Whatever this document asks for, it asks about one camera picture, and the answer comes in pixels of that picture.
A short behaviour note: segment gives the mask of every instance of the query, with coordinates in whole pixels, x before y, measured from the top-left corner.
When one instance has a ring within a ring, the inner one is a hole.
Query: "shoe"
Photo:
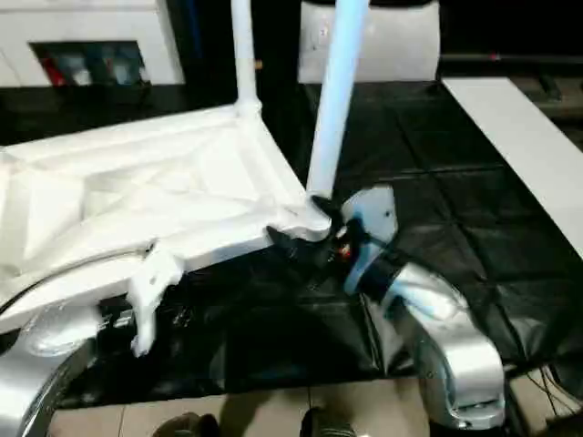
[[[220,428],[212,414],[187,412],[162,423],[152,437],[220,437]]]

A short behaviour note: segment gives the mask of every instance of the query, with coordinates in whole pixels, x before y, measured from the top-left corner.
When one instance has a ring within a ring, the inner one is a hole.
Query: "tile floor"
[[[539,371],[530,376],[542,385]],[[527,376],[511,384],[532,433],[544,429],[546,419],[554,415],[546,394]],[[552,385],[549,389],[569,408],[580,408]],[[568,413],[559,401],[555,404],[559,414]],[[402,379],[60,411],[51,423],[50,436],[150,437],[165,420],[196,412],[214,414],[225,437],[298,437],[310,406],[326,406],[338,413],[359,436],[429,435],[417,380]]]

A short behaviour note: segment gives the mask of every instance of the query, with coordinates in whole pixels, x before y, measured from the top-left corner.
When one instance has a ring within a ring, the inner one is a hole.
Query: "red object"
[[[340,256],[343,257],[343,259],[350,259],[351,251],[350,251],[350,246],[348,244],[342,246],[339,249],[339,252],[340,252]]]
[[[66,85],[65,77],[61,74],[61,72],[56,67],[53,59],[50,57],[43,57],[40,60],[41,65],[45,69],[46,75],[48,76],[48,80],[51,81],[53,86],[64,86]]]

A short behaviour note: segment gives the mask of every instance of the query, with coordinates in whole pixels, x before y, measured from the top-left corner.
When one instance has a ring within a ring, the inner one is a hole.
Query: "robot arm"
[[[392,190],[361,191],[342,213],[326,199],[314,203],[332,218],[331,235],[316,247],[268,229],[275,245],[300,263],[326,265],[345,278],[347,293],[359,291],[383,308],[413,358],[432,422],[474,431],[501,426],[502,361],[464,297],[434,271],[402,257],[381,257],[397,230]]]

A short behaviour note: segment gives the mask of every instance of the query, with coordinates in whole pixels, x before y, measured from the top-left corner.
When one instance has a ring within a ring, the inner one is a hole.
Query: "white cabinet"
[[[0,0],[0,51],[15,77],[2,74],[0,57],[0,86],[51,85],[32,43],[92,41],[136,42],[153,85],[183,81],[168,16],[155,1],[19,0],[18,9],[11,3]]]

